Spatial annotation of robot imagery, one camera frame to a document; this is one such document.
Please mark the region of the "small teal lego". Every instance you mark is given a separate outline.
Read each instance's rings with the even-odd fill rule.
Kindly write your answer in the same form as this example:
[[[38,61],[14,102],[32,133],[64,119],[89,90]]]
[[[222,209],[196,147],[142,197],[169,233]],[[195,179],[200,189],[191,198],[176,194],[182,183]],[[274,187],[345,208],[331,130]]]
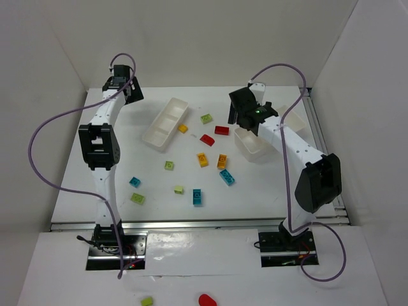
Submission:
[[[136,177],[132,177],[131,180],[129,181],[129,184],[135,188],[139,187],[139,185],[141,184],[141,181],[136,178]]]

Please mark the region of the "red rounded lego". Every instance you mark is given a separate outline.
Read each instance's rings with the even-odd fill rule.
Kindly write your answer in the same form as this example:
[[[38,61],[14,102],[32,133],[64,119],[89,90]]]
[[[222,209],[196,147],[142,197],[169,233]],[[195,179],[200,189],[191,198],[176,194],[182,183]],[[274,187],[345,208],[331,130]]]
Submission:
[[[215,143],[215,140],[207,134],[202,135],[202,137],[200,138],[200,141],[202,141],[203,143],[205,143],[206,145],[210,147],[213,146],[213,144]]]

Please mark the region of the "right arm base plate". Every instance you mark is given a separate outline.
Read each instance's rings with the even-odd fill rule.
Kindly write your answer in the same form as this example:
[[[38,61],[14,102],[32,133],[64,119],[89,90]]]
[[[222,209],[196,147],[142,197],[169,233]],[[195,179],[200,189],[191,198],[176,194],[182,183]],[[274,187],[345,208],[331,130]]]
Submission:
[[[263,268],[300,266],[302,261],[305,266],[319,264],[311,231],[306,231],[292,242],[286,241],[278,231],[259,232],[258,241],[253,246],[260,251]]]

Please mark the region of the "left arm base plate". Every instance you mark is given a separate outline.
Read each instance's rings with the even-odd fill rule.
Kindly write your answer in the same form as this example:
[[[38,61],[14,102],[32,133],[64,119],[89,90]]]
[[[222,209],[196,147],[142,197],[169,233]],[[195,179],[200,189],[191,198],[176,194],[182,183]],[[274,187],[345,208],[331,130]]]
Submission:
[[[122,241],[124,267],[128,270],[145,269],[145,253],[147,248],[147,234],[125,234]],[[119,246],[114,241],[110,245],[89,246],[87,271],[120,270]]]

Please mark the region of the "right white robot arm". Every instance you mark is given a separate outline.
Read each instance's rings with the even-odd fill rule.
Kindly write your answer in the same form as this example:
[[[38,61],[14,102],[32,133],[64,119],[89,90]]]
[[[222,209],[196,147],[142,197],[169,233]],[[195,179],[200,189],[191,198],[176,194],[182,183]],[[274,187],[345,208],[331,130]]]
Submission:
[[[310,146],[287,126],[270,102],[261,105],[249,87],[229,94],[228,122],[260,137],[284,158],[288,214],[279,224],[284,244],[298,240],[316,212],[342,192],[340,159]]]

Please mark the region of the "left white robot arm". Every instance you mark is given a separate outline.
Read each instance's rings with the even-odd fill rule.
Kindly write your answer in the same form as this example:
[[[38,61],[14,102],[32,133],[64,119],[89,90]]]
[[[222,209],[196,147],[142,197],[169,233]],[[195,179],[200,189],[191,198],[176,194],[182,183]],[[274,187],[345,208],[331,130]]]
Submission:
[[[143,93],[133,68],[114,65],[112,75],[102,88],[103,99],[90,123],[78,128],[82,157],[91,169],[96,193],[103,198],[97,201],[97,216],[91,245],[98,248],[118,247],[116,233],[123,236],[121,218],[117,208],[115,171],[120,161],[120,147],[114,125],[123,106],[143,99]]]

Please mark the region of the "red rectangular lego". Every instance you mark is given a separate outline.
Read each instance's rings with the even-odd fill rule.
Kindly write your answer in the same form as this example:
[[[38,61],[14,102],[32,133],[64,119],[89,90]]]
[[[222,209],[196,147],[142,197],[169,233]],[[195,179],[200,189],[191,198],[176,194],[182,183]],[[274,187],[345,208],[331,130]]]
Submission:
[[[215,126],[214,133],[216,135],[228,136],[230,133],[230,129],[226,126]]]

